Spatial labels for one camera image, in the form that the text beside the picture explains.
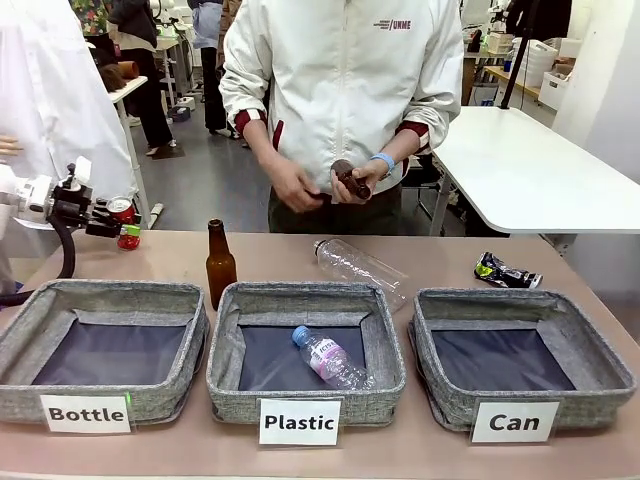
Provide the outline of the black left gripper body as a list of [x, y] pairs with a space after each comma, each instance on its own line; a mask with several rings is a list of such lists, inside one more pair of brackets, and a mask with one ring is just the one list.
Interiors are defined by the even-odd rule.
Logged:
[[70, 190], [57, 184], [52, 190], [48, 219], [56, 219], [68, 227], [84, 228], [90, 218], [92, 194], [93, 189], [88, 186]]

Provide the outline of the person's right hand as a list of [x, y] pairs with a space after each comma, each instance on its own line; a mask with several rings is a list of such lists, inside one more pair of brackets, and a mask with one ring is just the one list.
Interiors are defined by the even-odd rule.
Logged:
[[305, 213], [321, 207], [316, 198], [318, 188], [305, 171], [279, 153], [270, 154], [261, 161], [278, 198], [295, 213]]

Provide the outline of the person's left hand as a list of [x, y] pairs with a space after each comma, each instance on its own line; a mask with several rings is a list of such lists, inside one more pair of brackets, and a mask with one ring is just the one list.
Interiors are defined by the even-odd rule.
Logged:
[[[354, 168], [352, 170], [352, 177], [356, 180], [363, 179], [370, 189], [370, 193], [373, 193], [376, 184], [384, 178], [389, 172], [388, 165], [380, 159], [374, 159], [368, 161], [361, 168]], [[336, 172], [331, 170], [331, 184], [332, 184], [332, 203], [333, 204], [358, 204], [364, 205], [372, 196], [367, 199], [361, 199], [357, 195], [353, 195], [347, 187], [339, 180]]]

